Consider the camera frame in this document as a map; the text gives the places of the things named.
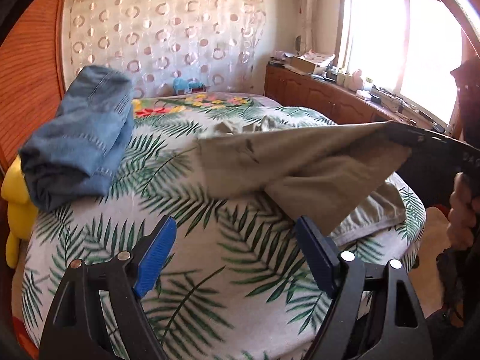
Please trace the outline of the person's right hand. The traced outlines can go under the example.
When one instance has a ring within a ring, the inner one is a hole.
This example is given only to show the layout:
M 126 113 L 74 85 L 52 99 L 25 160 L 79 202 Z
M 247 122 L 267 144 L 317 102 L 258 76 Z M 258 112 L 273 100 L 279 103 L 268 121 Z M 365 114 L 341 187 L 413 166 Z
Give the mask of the person's right hand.
M 473 198 L 464 173 L 458 173 L 450 196 L 447 235 L 454 250 L 467 250 L 473 245 L 473 228 L 477 224 L 479 197 Z

